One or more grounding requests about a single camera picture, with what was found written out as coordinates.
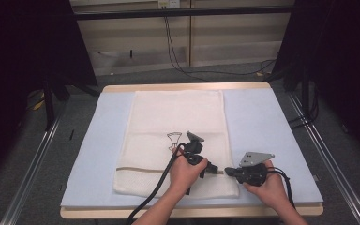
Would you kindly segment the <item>person's left hand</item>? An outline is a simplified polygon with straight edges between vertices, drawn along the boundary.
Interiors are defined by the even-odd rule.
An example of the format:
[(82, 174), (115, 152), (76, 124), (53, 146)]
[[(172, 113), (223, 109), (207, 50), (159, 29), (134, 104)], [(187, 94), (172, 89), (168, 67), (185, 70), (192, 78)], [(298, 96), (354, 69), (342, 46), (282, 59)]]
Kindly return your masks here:
[(208, 160), (204, 158), (197, 165), (191, 165), (181, 153), (175, 149), (172, 152), (175, 155), (175, 160), (170, 168), (170, 185), (167, 193), (182, 198), (200, 177), (200, 173), (206, 168)]

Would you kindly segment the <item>black horizontal bar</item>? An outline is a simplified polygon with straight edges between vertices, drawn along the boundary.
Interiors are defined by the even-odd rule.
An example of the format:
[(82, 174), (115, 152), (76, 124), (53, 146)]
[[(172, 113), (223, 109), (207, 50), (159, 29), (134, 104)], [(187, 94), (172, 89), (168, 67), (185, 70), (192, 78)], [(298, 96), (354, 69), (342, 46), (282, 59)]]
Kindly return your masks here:
[(114, 20), (114, 19), (140, 19), (159, 17), (187, 17), (187, 16), (217, 16), (239, 14), (276, 14), (290, 13), (295, 10), (293, 6), (266, 6), (266, 7), (198, 7), (175, 9), (147, 9), (105, 12), (75, 13), (76, 21), (85, 20)]

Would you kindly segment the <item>cream towel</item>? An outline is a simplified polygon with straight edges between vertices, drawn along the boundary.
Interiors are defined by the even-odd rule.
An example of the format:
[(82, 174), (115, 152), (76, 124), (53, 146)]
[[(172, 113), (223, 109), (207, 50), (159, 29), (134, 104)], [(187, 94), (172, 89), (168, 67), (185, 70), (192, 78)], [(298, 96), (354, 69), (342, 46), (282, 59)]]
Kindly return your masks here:
[(224, 168), (233, 164), (223, 93), (209, 90), (138, 91), (132, 102), (113, 189), (147, 197), (156, 187), (179, 143), (187, 133), (202, 138), (202, 156), (218, 166), (198, 179), (190, 199), (236, 198), (239, 187)]

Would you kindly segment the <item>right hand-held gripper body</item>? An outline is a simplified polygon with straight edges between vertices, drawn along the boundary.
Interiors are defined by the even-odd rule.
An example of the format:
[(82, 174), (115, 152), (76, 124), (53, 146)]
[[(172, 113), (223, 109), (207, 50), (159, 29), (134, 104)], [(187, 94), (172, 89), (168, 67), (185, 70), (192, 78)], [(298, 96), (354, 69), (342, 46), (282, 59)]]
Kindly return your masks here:
[(239, 167), (236, 168), (236, 173), (242, 175), (243, 183), (259, 187), (265, 182), (268, 174), (264, 162), (274, 157), (274, 154), (246, 152), (239, 163)]

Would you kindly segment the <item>white wall outlet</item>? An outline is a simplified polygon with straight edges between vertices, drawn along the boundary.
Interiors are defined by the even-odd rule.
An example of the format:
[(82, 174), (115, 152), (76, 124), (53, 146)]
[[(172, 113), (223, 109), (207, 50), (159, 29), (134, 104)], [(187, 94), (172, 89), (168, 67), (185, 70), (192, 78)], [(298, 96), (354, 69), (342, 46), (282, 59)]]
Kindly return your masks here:
[(164, 8), (180, 8), (180, 0), (157, 0), (158, 7)]

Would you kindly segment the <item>black stand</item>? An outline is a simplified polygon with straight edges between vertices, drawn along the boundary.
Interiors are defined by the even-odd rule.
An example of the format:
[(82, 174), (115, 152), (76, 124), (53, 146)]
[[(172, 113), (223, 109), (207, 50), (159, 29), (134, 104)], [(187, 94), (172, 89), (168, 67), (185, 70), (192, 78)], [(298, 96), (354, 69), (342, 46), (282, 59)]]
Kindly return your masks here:
[(310, 124), (313, 119), (309, 108), (309, 76), (308, 71), (301, 66), (300, 63), (290, 63), (279, 70), (273, 70), (273, 72), (264, 79), (265, 82), (271, 83), (273, 81), (282, 79), (283, 88), (286, 92), (293, 92), (298, 85), (301, 85), (301, 107), (302, 113), (293, 120), (289, 121), (289, 124), (295, 121), (301, 121), (300, 125), (295, 126), (300, 128)]
[(100, 95), (99, 91), (94, 90), (88, 87), (86, 84), (77, 82), (74, 79), (71, 79), (66, 76), (45, 77), (42, 84), (43, 84), (45, 109), (47, 115), (47, 124), (46, 124), (47, 130), (49, 130), (53, 126), (53, 123), (55, 121), (55, 114), (53, 108), (53, 95), (55, 95), (59, 101), (69, 100), (70, 93), (67, 90), (67, 85), (75, 86), (77, 89), (84, 91), (85, 93), (91, 95), (92, 97), (98, 97)]

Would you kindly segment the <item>black curtain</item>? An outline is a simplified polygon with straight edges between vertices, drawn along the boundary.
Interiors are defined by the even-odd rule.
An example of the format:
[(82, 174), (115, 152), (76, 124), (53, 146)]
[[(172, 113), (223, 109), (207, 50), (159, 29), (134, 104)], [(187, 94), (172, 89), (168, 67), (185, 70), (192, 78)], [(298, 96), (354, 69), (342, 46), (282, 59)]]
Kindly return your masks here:
[(97, 83), (73, 15), (69, 0), (0, 0), (0, 161), (32, 91)]
[(304, 75), (360, 142), (360, 0), (294, 0), (274, 74), (293, 90)]

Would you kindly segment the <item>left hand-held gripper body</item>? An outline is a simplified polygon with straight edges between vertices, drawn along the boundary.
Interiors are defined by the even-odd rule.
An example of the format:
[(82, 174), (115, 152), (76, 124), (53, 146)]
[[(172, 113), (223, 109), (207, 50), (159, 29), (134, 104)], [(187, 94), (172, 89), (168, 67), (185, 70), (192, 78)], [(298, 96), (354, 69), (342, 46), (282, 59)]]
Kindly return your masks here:
[(203, 157), (200, 156), (203, 149), (203, 138), (190, 131), (187, 132), (187, 136), (189, 142), (183, 145), (182, 154), (189, 164), (197, 165), (203, 160)]

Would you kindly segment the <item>person's right hand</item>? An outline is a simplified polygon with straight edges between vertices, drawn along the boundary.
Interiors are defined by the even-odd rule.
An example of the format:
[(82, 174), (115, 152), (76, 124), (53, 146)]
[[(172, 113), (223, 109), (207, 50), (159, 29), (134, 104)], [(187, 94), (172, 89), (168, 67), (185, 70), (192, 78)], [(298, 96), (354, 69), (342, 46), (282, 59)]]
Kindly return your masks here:
[(248, 183), (244, 183), (243, 186), (248, 192), (256, 195), (264, 204), (275, 210), (293, 207), (289, 202), (282, 177), (277, 173), (267, 174), (265, 182), (259, 187)]

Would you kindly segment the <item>metal floor rail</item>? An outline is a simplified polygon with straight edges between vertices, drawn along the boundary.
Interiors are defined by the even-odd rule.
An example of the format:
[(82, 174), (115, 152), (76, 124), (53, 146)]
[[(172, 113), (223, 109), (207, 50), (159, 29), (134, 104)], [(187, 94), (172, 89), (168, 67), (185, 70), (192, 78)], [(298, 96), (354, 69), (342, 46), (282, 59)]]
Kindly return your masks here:
[(1, 219), (0, 225), (16, 225), (31, 188), (36, 180), (42, 161), (45, 158), (55, 136), (56, 130), (59, 127), (63, 113), (64, 110), (60, 110), (56, 117), (52, 120), (50, 127), (44, 132), (43, 138), (37, 148), (33, 160), (31, 161), (20, 186), (18, 187), (3, 218)]
[(327, 147), (325, 141), (323, 140), (321, 134), (316, 129), (315, 125), (312, 122), (309, 122), (305, 113), (302, 110), (302, 103), (297, 97), (296, 94), (289, 94), (290, 102), (292, 103), (295, 111), (301, 117), (303, 122), (303, 128), (307, 131), (309, 138), (315, 145), (315, 148), (319, 152), (323, 163), (325, 164), (327, 170), (331, 174), (334, 182), (337, 185), (337, 189), (340, 191), (343, 199), (350, 208), (353, 216), (355, 217), (357, 223), (360, 225), (360, 198), (352, 188), (350, 182), (345, 177), (342, 170), (339, 168), (336, 160), (332, 156), (329, 148)]

